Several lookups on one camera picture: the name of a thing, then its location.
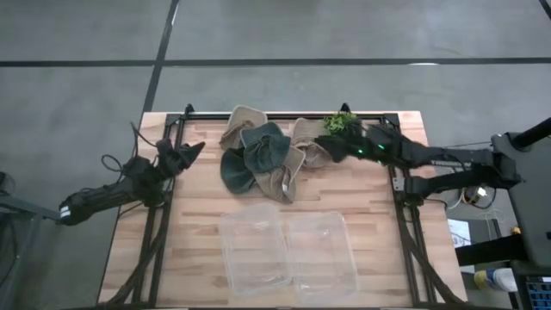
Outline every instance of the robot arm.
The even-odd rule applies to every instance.
[[[352,123],[338,136],[320,136],[315,140],[339,162],[347,156],[368,159],[400,169],[424,165],[462,168],[463,171],[431,178],[404,177],[393,180],[406,204],[422,205],[432,193],[485,184],[509,189],[521,181],[514,160],[489,150],[455,150],[428,147],[382,125]]]
[[[153,166],[147,158],[130,158],[122,166],[124,177],[119,182],[69,195],[59,206],[59,222],[73,226],[87,220],[92,214],[129,202],[142,201],[149,208],[162,206],[166,200],[164,181],[188,169],[204,145],[204,142],[194,146],[184,144],[174,150],[170,139],[160,140],[156,144],[157,166]]]

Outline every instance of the gray floor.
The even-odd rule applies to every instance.
[[[3,0],[0,61],[155,59],[169,5]],[[182,0],[167,59],[550,57],[550,30],[537,0]],[[57,209],[82,187],[113,182],[99,159],[130,155],[128,122],[139,121],[151,74],[0,68],[0,171],[14,176],[16,195]],[[174,67],[162,71],[153,110],[421,110],[429,142],[447,146],[548,117],[550,79],[551,65]],[[506,194],[495,208],[506,233],[515,225]],[[486,215],[461,206],[449,216]],[[79,226],[43,225],[18,308],[94,304],[114,223],[105,212]]]

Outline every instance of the wooden tabletop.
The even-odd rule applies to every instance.
[[[427,144],[420,112],[395,113],[399,114],[404,135]],[[140,131],[151,141],[160,139],[165,116],[166,113],[144,114]],[[293,121],[276,123],[284,133],[292,131]],[[218,141],[225,130],[226,121],[186,122],[183,141],[191,145],[205,141],[206,145],[191,168],[176,179],[158,307],[300,307],[292,286],[253,297],[235,297],[228,288],[220,249],[220,216],[259,202],[279,206],[283,219],[308,211],[338,211],[344,216],[360,292],[333,306],[411,305],[386,168],[367,160],[347,158],[340,164],[317,170],[302,169],[297,176],[296,199],[291,205],[271,201],[259,189],[233,195],[220,179],[223,151]],[[141,156],[153,159],[156,153],[140,141]],[[412,174],[430,177],[434,171],[424,167]],[[112,297],[138,262],[146,216],[146,208],[136,208],[118,220],[99,301]],[[454,293],[466,300],[442,204],[426,202],[420,208],[420,218],[431,264]],[[421,298],[426,300],[418,265],[416,273]],[[151,266],[145,278],[144,296],[149,292],[150,279]]]

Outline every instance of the plastic container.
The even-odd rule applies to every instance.
[[[331,304],[359,289],[348,229],[340,213],[289,220],[288,249],[301,303]]]
[[[474,282],[480,289],[517,292],[517,283],[511,268],[477,271],[474,274]]]
[[[223,214],[220,236],[228,283],[238,296],[291,283],[277,207],[261,204]]]

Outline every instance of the dark green cloth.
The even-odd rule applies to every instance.
[[[252,172],[245,167],[243,147],[228,148],[222,155],[220,174],[222,181],[233,194],[249,191],[257,182]]]
[[[274,122],[242,129],[241,141],[245,146],[245,166],[252,173],[271,172],[281,167],[291,146],[291,138],[284,136]]]

